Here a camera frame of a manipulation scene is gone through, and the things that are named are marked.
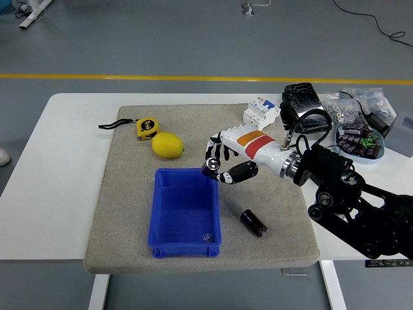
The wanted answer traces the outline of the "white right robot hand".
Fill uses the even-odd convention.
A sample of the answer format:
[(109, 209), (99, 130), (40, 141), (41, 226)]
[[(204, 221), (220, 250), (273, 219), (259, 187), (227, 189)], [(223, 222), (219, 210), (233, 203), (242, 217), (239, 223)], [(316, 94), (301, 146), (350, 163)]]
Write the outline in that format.
[[(220, 150), (223, 150), (226, 161), (230, 152), (246, 161), (228, 171), (219, 172)], [(256, 176), (258, 168), (265, 165), (275, 175), (285, 178), (292, 154), (292, 151), (282, 150), (281, 145), (264, 132), (249, 125), (239, 125), (210, 137), (201, 173), (221, 183), (235, 184)]]

